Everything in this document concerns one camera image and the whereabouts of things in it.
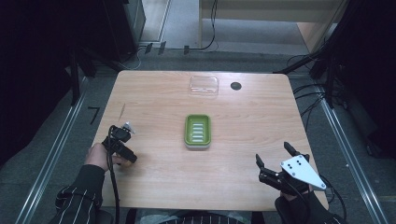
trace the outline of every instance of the transparent plastic lid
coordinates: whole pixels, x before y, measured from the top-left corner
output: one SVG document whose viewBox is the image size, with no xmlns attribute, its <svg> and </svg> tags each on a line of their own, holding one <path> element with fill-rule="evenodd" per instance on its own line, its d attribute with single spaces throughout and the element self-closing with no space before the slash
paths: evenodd
<svg viewBox="0 0 396 224">
<path fill-rule="evenodd" d="M 191 77 L 191 95 L 216 96 L 219 94 L 219 79 L 216 77 Z"/>
</svg>

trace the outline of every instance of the person's left hand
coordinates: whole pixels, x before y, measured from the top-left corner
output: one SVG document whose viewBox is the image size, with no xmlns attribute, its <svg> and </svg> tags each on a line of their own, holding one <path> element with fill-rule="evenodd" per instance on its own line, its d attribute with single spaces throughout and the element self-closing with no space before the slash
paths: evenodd
<svg viewBox="0 0 396 224">
<path fill-rule="evenodd" d="M 124 158 L 117 156 L 112 156 L 112 160 L 113 160 L 113 164 L 114 163 L 124 164 L 127 162 L 127 160 L 125 160 Z M 88 149 L 88 153 L 85 158 L 85 164 L 96 165 L 104 169 L 105 171 L 108 171 L 107 150 L 105 149 L 105 147 L 100 143 L 95 143 L 93 147 Z"/>
</svg>

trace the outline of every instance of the wooden table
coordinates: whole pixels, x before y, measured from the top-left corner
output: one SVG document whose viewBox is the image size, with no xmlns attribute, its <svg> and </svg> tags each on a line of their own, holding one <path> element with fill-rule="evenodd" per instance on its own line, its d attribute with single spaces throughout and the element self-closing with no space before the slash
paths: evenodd
<svg viewBox="0 0 396 224">
<path fill-rule="evenodd" d="M 214 0 L 200 0 L 199 43 L 202 19 L 210 19 Z M 347 0 L 221 0 L 216 19 L 247 21 L 296 21 L 304 42 L 313 52 L 344 14 Z"/>
<path fill-rule="evenodd" d="M 190 94 L 191 77 L 197 76 L 217 77 L 218 95 Z M 235 81 L 242 84 L 241 90 L 231 89 Z M 189 114 L 211 118 L 210 148 L 186 148 L 184 125 Z M 124 207 L 275 210 L 279 191 L 259 181 L 256 153 L 275 171 L 290 158 L 284 141 L 312 156 L 284 75 L 123 71 L 94 142 L 102 142 L 111 125 L 120 127 L 125 121 L 136 130 L 126 146 L 138 159 L 129 168 L 115 166 Z M 318 196 L 327 206 L 324 193 Z M 115 205 L 108 174 L 103 197 L 103 205 Z"/>
</svg>

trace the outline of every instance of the white floor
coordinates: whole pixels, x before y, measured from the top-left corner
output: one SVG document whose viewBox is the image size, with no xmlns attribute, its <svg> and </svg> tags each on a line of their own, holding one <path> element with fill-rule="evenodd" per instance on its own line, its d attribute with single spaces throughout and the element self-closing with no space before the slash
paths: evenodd
<svg viewBox="0 0 396 224">
<path fill-rule="evenodd" d="M 143 0 L 144 7 L 153 2 L 164 2 L 168 0 Z M 163 28 L 162 35 L 157 35 L 158 41 L 151 38 L 143 38 L 142 42 L 154 42 L 160 45 L 166 41 L 166 48 L 183 49 L 184 46 L 199 48 L 199 1 L 198 0 L 169 0 L 169 9 L 166 20 L 160 23 L 156 20 L 149 23 L 150 17 L 160 18 L 166 11 L 166 7 L 161 7 L 165 11 L 145 8 L 147 22 L 146 29 L 151 24 Z M 211 20 L 203 20 L 203 43 L 206 47 L 212 37 L 213 29 Z M 287 54 L 302 55 L 307 54 L 308 49 L 300 34 L 296 22 L 283 21 L 237 21 L 237 20 L 219 20 L 215 22 L 215 42 L 207 50 L 229 51 L 229 52 L 247 52 L 247 53 L 264 53 L 264 54 Z"/>
</svg>

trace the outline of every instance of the green container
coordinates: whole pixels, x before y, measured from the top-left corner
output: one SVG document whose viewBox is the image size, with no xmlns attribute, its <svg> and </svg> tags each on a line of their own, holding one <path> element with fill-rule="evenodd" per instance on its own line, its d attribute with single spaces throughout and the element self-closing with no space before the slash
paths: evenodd
<svg viewBox="0 0 396 224">
<path fill-rule="evenodd" d="M 188 148 L 205 149 L 210 146 L 210 117 L 208 115 L 188 115 L 184 142 Z"/>
</svg>

